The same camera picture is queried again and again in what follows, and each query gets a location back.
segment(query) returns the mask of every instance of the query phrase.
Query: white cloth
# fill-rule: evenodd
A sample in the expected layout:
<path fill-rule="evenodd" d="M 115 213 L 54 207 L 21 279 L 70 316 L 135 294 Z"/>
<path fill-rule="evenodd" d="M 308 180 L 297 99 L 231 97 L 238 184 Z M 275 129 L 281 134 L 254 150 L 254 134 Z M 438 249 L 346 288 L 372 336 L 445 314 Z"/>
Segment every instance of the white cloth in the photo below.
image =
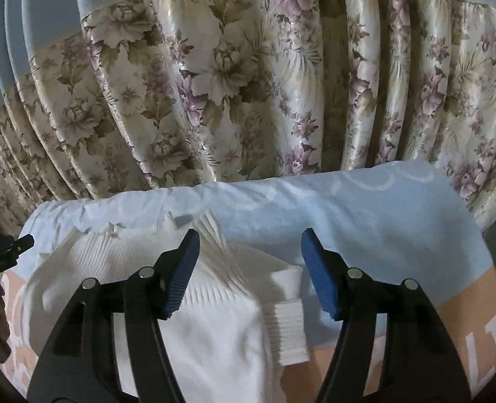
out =
<path fill-rule="evenodd" d="M 28 281 L 38 253 L 52 253 L 73 228 L 101 232 L 109 222 L 147 227 L 168 212 L 183 222 L 206 209 L 228 242 L 293 265 L 304 265 L 300 239 L 312 227 L 325 249 L 340 253 L 349 266 L 392 284 L 413 278 L 435 306 L 458 296 L 492 266 L 477 224 L 447 177 L 425 161 L 409 161 L 122 192 L 101 200 L 48 201 L 26 221 L 21 236 L 32 234 L 35 245 L 12 271 Z M 301 298 L 308 348 L 335 345 L 341 322 L 321 309 L 309 277 L 301 285 Z M 384 331 L 384 321 L 379 323 L 378 334 Z"/>
<path fill-rule="evenodd" d="M 194 227 L 200 257 L 179 311 L 160 329 L 187 402 L 285 401 L 281 365 L 308 354 L 298 298 L 302 269 L 243 245 L 230 250 L 214 217 Z M 122 280 L 179 246 L 186 229 L 163 226 L 102 234 L 73 230 L 32 274 L 24 292 L 22 328 L 39 353 L 73 292 L 86 277 Z M 114 316 L 116 356 L 125 392 L 136 395 L 123 316 Z"/>

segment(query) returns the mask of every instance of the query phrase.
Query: white sweater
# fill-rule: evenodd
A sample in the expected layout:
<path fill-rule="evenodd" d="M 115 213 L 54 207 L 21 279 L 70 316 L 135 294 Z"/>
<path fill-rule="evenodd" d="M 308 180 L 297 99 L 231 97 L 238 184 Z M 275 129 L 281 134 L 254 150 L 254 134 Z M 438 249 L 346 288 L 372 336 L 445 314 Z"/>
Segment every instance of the white sweater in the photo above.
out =
<path fill-rule="evenodd" d="M 285 401 L 281 367 L 308 361 L 302 269 L 245 245 L 226 244 L 205 214 L 190 227 L 200 234 L 200 257 L 179 311 L 159 321 L 173 371 L 187 402 Z M 128 278 L 179 246 L 188 228 L 168 217 L 161 226 L 102 234 L 73 230 L 34 271 L 24 292 L 25 342 L 40 353 L 74 291 L 87 277 L 101 283 Z M 114 316 L 120 381 L 136 395 L 125 322 Z"/>

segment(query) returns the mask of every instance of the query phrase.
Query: floral curtain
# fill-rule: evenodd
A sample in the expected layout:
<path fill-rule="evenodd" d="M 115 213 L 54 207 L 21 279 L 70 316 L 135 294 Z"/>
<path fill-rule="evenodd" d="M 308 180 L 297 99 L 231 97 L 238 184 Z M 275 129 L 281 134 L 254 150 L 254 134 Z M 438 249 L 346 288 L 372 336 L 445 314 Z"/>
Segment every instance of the floral curtain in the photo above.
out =
<path fill-rule="evenodd" d="M 17 4 L 0 0 L 0 234 L 52 199 L 417 158 L 496 219 L 495 3 L 115 0 L 41 47 Z"/>

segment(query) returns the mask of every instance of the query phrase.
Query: peach printed fabric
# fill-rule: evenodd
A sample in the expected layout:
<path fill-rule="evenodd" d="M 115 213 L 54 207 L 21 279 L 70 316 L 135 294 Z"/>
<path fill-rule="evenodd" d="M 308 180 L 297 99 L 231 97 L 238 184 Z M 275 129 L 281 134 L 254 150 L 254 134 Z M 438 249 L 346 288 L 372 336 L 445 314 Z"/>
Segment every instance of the peach printed fabric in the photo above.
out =
<path fill-rule="evenodd" d="M 26 282 L 12 271 L 2 278 L 10 324 L 10 358 L 1 369 L 13 386 L 26 396 L 37 355 L 22 342 L 20 306 Z M 461 357 L 473 394 L 496 372 L 496 271 L 491 267 L 472 285 L 437 308 Z M 377 389 L 384 356 L 384 338 L 375 340 L 365 393 Z M 288 403 L 314 401 L 332 359 L 334 347 L 310 352 L 310 362 L 285 368 L 282 388 Z"/>

